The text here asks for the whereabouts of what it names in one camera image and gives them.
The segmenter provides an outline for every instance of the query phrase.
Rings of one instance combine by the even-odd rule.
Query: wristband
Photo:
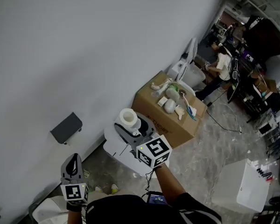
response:
[[[81,212],[82,211],[82,205],[71,205],[67,202],[66,203],[66,209],[69,210],[69,211]]]

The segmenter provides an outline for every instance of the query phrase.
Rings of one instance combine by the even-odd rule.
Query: cable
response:
[[[208,104],[207,104],[207,107],[210,107],[213,103],[215,103],[216,101],[217,101],[217,99],[219,99],[223,94],[225,94],[225,92],[226,91],[224,91],[218,98],[216,98],[213,102],[209,102]]]
[[[149,194],[149,184],[150,184],[150,181],[151,181],[151,179],[152,179],[152,177],[153,177],[154,171],[155,171],[157,168],[160,168],[160,166],[155,167],[150,173],[145,174],[145,176],[146,176],[146,181],[147,181],[147,188],[145,188],[145,191],[146,191],[147,193],[143,194],[141,198],[143,198],[145,195],[148,195],[148,194]]]
[[[224,129],[224,130],[226,130],[226,131],[232,131],[232,132],[239,132],[239,133],[242,133],[242,131],[240,131],[240,130],[231,130],[231,129],[225,129],[225,128],[223,128],[211,115],[210,115],[210,113],[206,110],[206,112],[209,114],[209,116],[222,128],[222,129]]]
[[[220,105],[225,105],[225,106],[227,106],[228,108],[230,108],[230,106],[228,106],[227,104],[220,103]],[[237,128],[237,126],[239,126],[239,125],[238,125],[238,122],[237,122],[237,116],[236,116],[235,112],[233,111],[233,109],[230,108],[230,110],[232,111],[232,113],[233,113],[234,116],[235,116],[235,128]]]
[[[82,213],[81,213],[81,216],[82,216],[82,221],[84,221],[86,223],[86,216],[84,216]]]

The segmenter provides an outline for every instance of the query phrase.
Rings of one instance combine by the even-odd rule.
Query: person's arm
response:
[[[214,66],[217,66],[218,65],[218,61],[215,61],[214,63],[212,63],[209,67],[214,67]]]
[[[81,212],[69,211],[67,224],[82,224]]]
[[[165,163],[155,170],[163,195],[169,205],[172,205],[179,195],[185,193],[185,189],[173,176]]]
[[[69,210],[67,224],[82,224],[81,205],[71,205],[66,203],[66,209]]]
[[[188,210],[188,211],[201,210],[215,216],[218,219],[218,221],[222,223],[221,217],[216,212],[214,212],[213,210],[209,209],[208,207],[204,206],[203,204],[195,200],[189,193],[185,191],[185,189],[178,182],[178,180],[173,176],[173,174],[171,173],[171,171],[169,170],[169,168],[165,163],[157,167],[155,173],[157,175],[166,202],[169,205],[171,205],[173,208],[176,208],[177,210]]]
[[[208,67],[209,70],[221,73],[222,69],[218,69],[216,67]]]

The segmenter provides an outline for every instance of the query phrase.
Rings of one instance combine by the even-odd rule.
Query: small screen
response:
[[[162,204],[162,205],[167,205],[167,202],[166,202],[164,196],[162,196],[162,195],[155,195],[155,194],[150,195],[150,197],[149,197],[149,203],[150,203],[150,204]]]

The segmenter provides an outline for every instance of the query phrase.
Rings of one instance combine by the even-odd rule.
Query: concrete floor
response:
[[[205,103],[213,101],[220,94],[219,90],[213,92]],[[230,110],[231,108],[237,116],[238,125],[241,126],[243,133],[223,130],[206,114],[196,137],[173,150],[169,168],[187,192],[222,216],[224,224],[249,224],[253,215],[239,214],[212,204],[210,200],[212,188],[224,164],[245,158],[255,161],[258,165],[267,164],[266,142],[265,139],[257,137],[251,124],[246,123],[249,117],[244,111],[234,103],[229,104],[230,108],[224,104],[227,104],[225,94],[208,108],[209,113],[224,128],[234,130],[236,129],[235,116]],[[272,164],[267,165],[267,168],[276,168],[273,160],[270,160],[270,163]],[[133,173],[113,160],[106,154],[102,146],[83,162],[83,167],[90,172],[87,179],[89,185],[98,184],[105,193],[110,193],[113,182],[117,183],[121,189],[126,189],[139,196],[145,193],[147,187],[145,177]],[[161,190],[156,179],[152,179],[150,190]],[[274,189],[271,189],[268,199],[274,193]]]

